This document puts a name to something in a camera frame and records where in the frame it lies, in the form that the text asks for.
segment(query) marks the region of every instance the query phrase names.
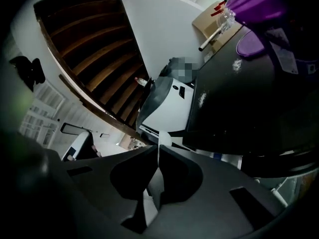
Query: metal rod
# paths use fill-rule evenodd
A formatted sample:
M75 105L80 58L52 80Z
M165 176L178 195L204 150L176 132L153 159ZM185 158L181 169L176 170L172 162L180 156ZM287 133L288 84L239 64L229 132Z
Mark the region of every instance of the metal rod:
M199 51L203 51L206 46L221 32L221 27L218 28L198 49Z

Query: black table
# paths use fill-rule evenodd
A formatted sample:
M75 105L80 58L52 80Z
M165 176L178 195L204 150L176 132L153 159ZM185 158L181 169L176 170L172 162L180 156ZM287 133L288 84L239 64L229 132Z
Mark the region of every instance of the black table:
M183 144L240 155L278 155L319 143L318 83L247 61L241 28L198 72Z

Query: bottle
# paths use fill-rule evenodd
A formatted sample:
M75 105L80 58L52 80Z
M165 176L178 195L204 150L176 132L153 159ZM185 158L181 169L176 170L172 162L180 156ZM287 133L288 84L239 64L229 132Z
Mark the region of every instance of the bottle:
M146 83L147 83L147 80L144 80L142 78L138 78L138 77L135 77L134 78L138 84L142 85L143 87L145 87Z

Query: wooden stair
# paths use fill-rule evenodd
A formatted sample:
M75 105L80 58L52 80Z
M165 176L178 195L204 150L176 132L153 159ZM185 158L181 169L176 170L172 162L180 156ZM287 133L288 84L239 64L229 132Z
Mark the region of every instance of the wooden stair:
M92 99L135 128L148 79L121 0L42 0L34 5L52 54Z

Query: staircase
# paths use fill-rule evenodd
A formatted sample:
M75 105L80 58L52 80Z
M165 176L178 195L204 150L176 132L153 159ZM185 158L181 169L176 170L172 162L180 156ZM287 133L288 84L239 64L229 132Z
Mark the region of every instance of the staircase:
M34 5L48 46L62 68L108 113L135 129L148 79L121 0L42 0Z

